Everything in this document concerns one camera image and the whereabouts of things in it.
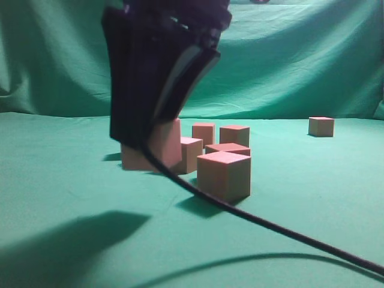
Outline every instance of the wooden block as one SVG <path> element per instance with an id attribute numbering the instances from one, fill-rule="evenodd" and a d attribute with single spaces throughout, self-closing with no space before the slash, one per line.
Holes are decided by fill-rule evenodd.
<path id="1" fill-rule="evenodd" d="M 251 194 L 251 157 L 213 152 L 197 157 L 197 186 L 226 202 Z"/>
<path id="2" fill-rule="evenodd" d="M 220 127 L 220 143 L 236 143 L 245 147 L 249 147 L 249 126 L 227 125 Z"/>
<path id="3" fill-rule="evenodd" d="M 335 119 L 327 117 L 310 117 L 309 135 L 316 137 L 333 137 Z"/>
<path id="4" fill-rule="evenodd" d="M 195 123 L 192 126 L 192 137 L 203 140 L 203 147 L 215 143 L 214 123 Z"/>
<path id="5" fill-rule="evenodd" d="M 181 125 L 177 118 L 166 124 L 158 125 L 149 139 L 148 146 L 152 153 L 171 168 L 181 161 Z M 147 170 L 158 172 L 141 152 L 121 145 L 122 167 L 125 170 Z"/>
<path id="6" fill-rule="evenodd" d="M 197 156 L 203 154 L 203 140 L 181 137 L 181 162 L 172 170 L 188 174 L 197 170 Z"/>
<path id="7" fill-rule="evenodd" d="M 236 143 L 222 143 L 222 144 L 212 144 L 205 146 L 205 153 L 213 153 L 218 151 L 231 152 L 242 155 L 251 155 L 251 149 Z"/>

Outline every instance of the black cable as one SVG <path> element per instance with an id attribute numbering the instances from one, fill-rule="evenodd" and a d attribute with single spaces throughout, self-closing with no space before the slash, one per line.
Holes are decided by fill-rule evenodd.
<path id="1" fill-rule="evenodd" d="M 156 168 L 158 171 L 160 171 L 164 176 L 168 177 L 170 180 L 172 180 L 174 183 L 178 184 L 182 188 L 186 189 L 187 191 L 191 192 L 195 196 L 213 204 L 214 206 L 231 213 L 235 216 L 238 216 L 242 219 L 245 219 L 249 222 L 252 222 L 254 224 L 260 225 L 264 228 L 267 228 L 269 230 L 272 230 L 274 232 L 277 232 L 279 234 L 282 234 L 288 238 L 294 239 L 296 241 L 299 241 L 303 244 L 307 244 L 311 247 L 314 247 L 316 249 L 322 250 L 324 252 L 327 252 L 331 255 L 337 256 L 345 261 L 348 261 L 358 267 L 362 267 L 364 269 L 367 269 L 369 271 L 375 272 L 381 276 L 384 276 L 384 267 L 380 266 L 376 263 L 364 260 L 358 256 L 355 256 L 353 254 L 350 254 L 348 252 L 345 252 L 343 250 L 337 249 L 333 246 L 330 246 L 328 244 L 322 243 L 318 240 L 315 240 L 313 238 L 307 237 L 305 235 L 302 235 L 300 233 L 291 231 L 287 228 L 281 227 L 277 224 L 274 224 L 272 222 L 269 222 L 267 220 L 264 220 L 262 218 L 259 218 L 257 216 L 254 216 L 252 214 L 249 214 L 243 210 L 240 210 L 226 202 L 221 201 L 220 199 L 217 199 L 214 196 L 211 196 L 209 194 L 206 194 L 196 187 L 192 186 L 188 182 L 181 179 L 179 176 L 174 174 L 172 171 L 170 171 L 161 161 L 159 161 L 152 153 L 152 151 L 149 149 L 147 144 L 143 141 L 140 142 L 140 149 L 143 153 L 143 155 L 146 157 L 146 159 Z"/>

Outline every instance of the green backdrop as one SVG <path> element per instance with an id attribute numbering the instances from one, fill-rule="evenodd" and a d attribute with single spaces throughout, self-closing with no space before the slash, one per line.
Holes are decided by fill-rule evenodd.
<path id="1" fill-rule="evenodd" d="M 0 112 L 109 114 L 102 0 L 0 1 Z M 381 0 L 233 0 L 183 118 L 384 119 Z"/>

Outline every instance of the green table surface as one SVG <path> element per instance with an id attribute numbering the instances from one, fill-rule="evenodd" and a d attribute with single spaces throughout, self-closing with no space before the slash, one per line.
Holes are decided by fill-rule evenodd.
<path id="1" fill-rule="evenodd" d="M 384 121 L 336 119 L 333 138 L 308 136 L 305 119 L 214 122 L 251 127 L 239 208 L 384 265 Z M 123 171 L 108 117 L 0 113 L 0 287 L 383 286 L 163 176 Z"/>

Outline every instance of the block top face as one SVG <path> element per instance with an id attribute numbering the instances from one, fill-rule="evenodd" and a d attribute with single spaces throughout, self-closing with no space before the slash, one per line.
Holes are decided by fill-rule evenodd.
<path id="1" fill-rule="evenodd" d="M 241 160 L 250 159 L 250 156 L 241 155 L 241 154 L 235 154 L 235 153 L 229 153 L 224 151 L 209 153 L 197 156 L 200 159 L 206 159 L 211 160 L 214 162 L 221 162 L 223 164 L 230 164 Z"/>
<path id="2" fill-rule="evenodd" d="M 224 151 L 231 151 L 231 150 L 242 150 L 242 149 L 249 149 L 248 147 L 236 144 L 236 143 L 221 143 L 221 144 L 212 144 L 207 145 L 207 147 L 215 149 L 215 150 L 224 150 Z"/>
<path id="3" fill-rule="evenodd" d="M 196 142 L 202 142 L 202 139 L 191 138 L 191 137 L 181 137 L 182 144 L 192 144 Z"/>
<path id="4" fill-rule="evenodd" d="M 214 123 L 195 123 L 193 126 L 204 126 L 204 127 L 214 127 Z"/>
<path id="5" fill-rule="evenodd" d="M 247 128 L 249 128 L 249 126 L 227 125 L 227 126 L 222 126 L 221 128 L 224 128 L 224 129 L 233 129 L 233 130 L 242 130 L 242 129 L 247 129 Z"/>
<path id="6" fill-rule="evenodd" d="M 328 117 L 310 117 L 310 119 L 314 119 L 314 120 L 334 120 L 333 118 L 328 118 Z"/>

